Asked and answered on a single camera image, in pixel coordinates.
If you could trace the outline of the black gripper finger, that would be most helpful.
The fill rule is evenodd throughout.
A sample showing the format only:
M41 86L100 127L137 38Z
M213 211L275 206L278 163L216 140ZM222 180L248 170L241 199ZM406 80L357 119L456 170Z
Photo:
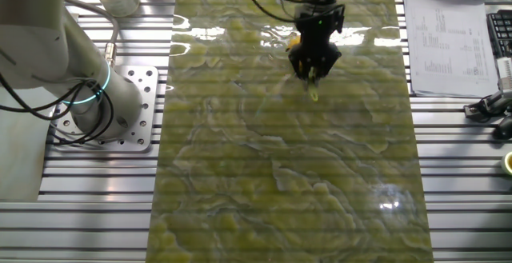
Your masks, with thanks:
M295 75L303 81L310 79L311 63L307 51L308 48L304 44L294 45L288 50L288 58Z
M316 84L329 74L332 67L341 56L341 51L334 43L329 43L327 47L322 48L321 55L314 67L314 82Z

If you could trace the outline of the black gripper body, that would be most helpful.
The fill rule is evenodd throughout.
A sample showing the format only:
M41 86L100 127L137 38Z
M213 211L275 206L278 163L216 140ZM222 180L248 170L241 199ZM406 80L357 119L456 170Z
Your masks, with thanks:
M295 8L294 23L301 35L300 49L309 51L325 50L330 36L342 32L346 7L339 5L302 4Z

